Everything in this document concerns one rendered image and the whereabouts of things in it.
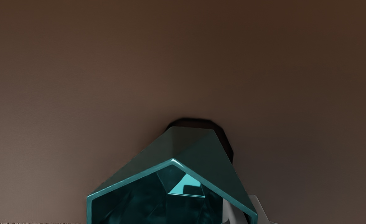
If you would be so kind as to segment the teal faceted mug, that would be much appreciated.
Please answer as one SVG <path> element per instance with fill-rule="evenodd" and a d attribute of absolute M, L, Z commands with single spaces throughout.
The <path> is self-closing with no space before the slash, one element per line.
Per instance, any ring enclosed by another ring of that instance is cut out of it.
<path fill-rule="evenodd" d="M 171 127 L 87 197 L 87 224 L 244 224 L 258 213 L 212 129 Z"/>

